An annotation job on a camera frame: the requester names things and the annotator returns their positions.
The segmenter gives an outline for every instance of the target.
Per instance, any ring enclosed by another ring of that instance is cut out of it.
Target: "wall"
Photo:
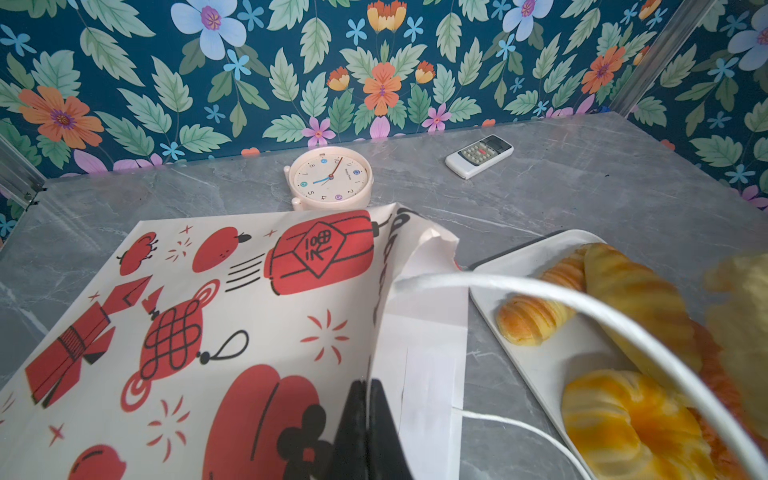
[[[596,111],[679,3],[1,0],[0,134],[59,177]]]
[[[717,0],[631,120],[768,214],[764,3]]]

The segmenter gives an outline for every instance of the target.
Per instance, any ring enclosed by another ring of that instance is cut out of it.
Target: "light blue flower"
[[[499,3],[498,0],[493,0],[493,6],[495,6],[496,9],[493,11],[493,14],[491,14],[491,18],[498,15],[499,20],[504,17],[504,12],[512,8],[512,5],[507,5],[507,0],[502,0],[501,3]]]
[[[746,29],[746,23],[742,22],[742,20],[746,20],[746,17],[750,16],[750,11],[747,10],[743,14],[739,15],[739,18],[733,17],[733,15],[728,15],[728,17],[725,19],[726,24],[723,25],[723,27],[720,29],[720,31],[728,31],[728,36],[733,37],[733,34],[736,33],[736,30],[745,30]]]
[[[632,5],[632,9],[627,8],[624,10],[624,19],[622,19],[620,23],[626,23],[629,25],[630,22],[632,22],[632,18],[637,17],[637,12],[635,10],[639,4],[640,2]]]
[[[716,67],[713,70],[708,71],[707,75],[717,75],[714,79],[715,82],[722,80],[723,75],[728,78],[733,78],[733,70],[730,68],[733,67],[738,61],[738,57],[731,58],[728,63],[726,63],[722,58],[718,58],[715,61]]]
[[[752,177],[755,174],[753,171],[744,171],[744,165],[741,164],[738,167],[736,167],[735,172],[726,172],[726,177],[733,177],[730,180],[728,180],[729,184],[735,184],[737,181],[741,180],[742,184],[748,184],[750,181],[747,179],[747,177]]]
[[[663,22],[664,19],[662,17],[667,14],[667,11],[669,11],[669,8],[665,8],[664,10],[656,10],[654,17],[651,20],[648,20],[648,23],[645,25],[648,25],[648,28],[653,28],[656,26],[656,24]]]
[[[163,152],[164,157],[170,155],[174,158],[174,160],[178,160],[180,156],[185,155],[183,151],[179,150],[179,144],[175,141],[170,143],[170,147],[168,147],[166,144],[160,144],[160,147],[165,149]]]
[[[27,42],[29,41],[29,35],[25,33],[13,35],[13,31],[11,30],[11,28],[6,25],[0,25],[0,29],[9,37],[9,38],[0,38],[0,43],[2,43],[7,47],[11,45],[15,45],[16,55],[18,55],[19,57],[24,56],[24,50],[28,51],[29,53],[38,52],[34,48],[27,45]]]
[[[729,121],[731,117],[726,117],[724,111],[717,112],[717,116],[715,118],[710,118],[707,121],[711,123],[710,129],[715,127],[725,128],[725,122]]]
[[[367,40],[368,35],[362,30],[362,27],[366,26],[366,20],[364,18],[361,18],[359,22],[357,22],[357,25],[355,25],[355,21],[351,18],[346,23],[349,25],[349,27],[352,29],[346,33],[347,38],[354,37],[355,46],[357,46],[358,39]]]
[[[250,60],[248,55],[243,55],[240,59],[237,58],[237,54],[233,49],[227,50],[227,57],[230,58],[232,63],[224,65],[224,71],[235,70],[235,80],[240,80],[240,73],[250,75],[250,69],[245,66]]]
[[[497,57],[501,57],[502,55],[504,55],[504,59],[506,60],[506,59],[507,59],[507,56],[508,56],[509,54],[511,54],[513,51],[515,51],[515,49],[517,48],[517,47],[515,47],[515,46],[513,45],[513,43],[514,43],[514,42],[515,42],[515,40],[514,40],[514,39],[510,39],[510,40],[509,40],[509,43],[507,43],[506,41],[503,41],[503,40],[499,40],[499,41],[498,41],[498,47],[499,47],[501,50],[499,50],[498,52],[496,52],[496,56],[497,56]]]
[[[513,94],[516,93],[521,88],[523,88],[523,82],[524,81],[525,81],[525,77],[523,77],[523,78],[517,77],[515,79],[515,83],[509,88],[510,90],[512,90]]]
[[[205,107],[205,111],[209,113],[206,117],[208,120],[215,120],[216,123],[220,123],[220,118],[224,118],[224,114],[219,113],[219,105],[215,104],[213,109]]]
[[[533,113],[538,115],[543,114],[545,111],[547,111],[547,105],[549,105],[549,100],[547,101],[539,101],[538,106],[535,110],[533,110]]]
[[[0,237],[7,237],[16,226],[16,220],[5,221],[5,215],[0,214]]]
[[[253,31],[254,23],[259,25],[259,28],[264,28],[264,23],[259,19],[259,15],[264,13],[264,9],[261,7],[256,7],[255,10],[251,9],[250,0],[243,0],[243,7],[245,8],[245,12],[238,13],[237,19],[241,22],[248,21],[248,31]]]
[[[416,35],[421,35],[424,33],[424,28],[419,27],[423,20],[423,17],[419,17],[419,20],[416,20],[416,23],[413,23],[413,17],[408,17],[408,26],[410,28],[406,30],[406,33],[403,35],[403,37],[408,38],[410,36],[411,42],[416,41]]]

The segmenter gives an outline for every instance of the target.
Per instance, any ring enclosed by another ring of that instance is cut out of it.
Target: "gray marble table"
[[[497,134],[514,155],[464,181],[447,154]],[[765,247],[768,216],[616,114],[350,145],[373,165],[372,204],[395,201],[449,228],[471,266],[559,230],[589,230],[675,282],[694,318],[706,268]],[[0,251],[0,386],[139,220],[290,210],[282,166],[299,150],[50,180]],[[557,436],[477,310],[469,312],[465,408]],[[545,440],[467,419],[461,477],[572,480]]]

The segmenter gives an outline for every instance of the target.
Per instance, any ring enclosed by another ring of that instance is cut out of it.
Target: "white plate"
[[[489,260],[477,266],[475,272],[538,278],[580,245],[596,242],[605,243],[592,233],[568,230]],[[540,346],[513,345],[498,331],[496,312],[514,294],[474,287],[469,293],[566,445],[590,471],[565,432],[560,410],[563,389],[579,376],[594,370],[637,371],[637,368],[595,321],[581,314],[568,320]]]

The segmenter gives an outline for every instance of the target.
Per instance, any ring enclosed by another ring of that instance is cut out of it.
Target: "remote control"
[[[468,147],[450,154],[445,164],[464,180],[512,155],[515,149],[495,135],[489,135]]]

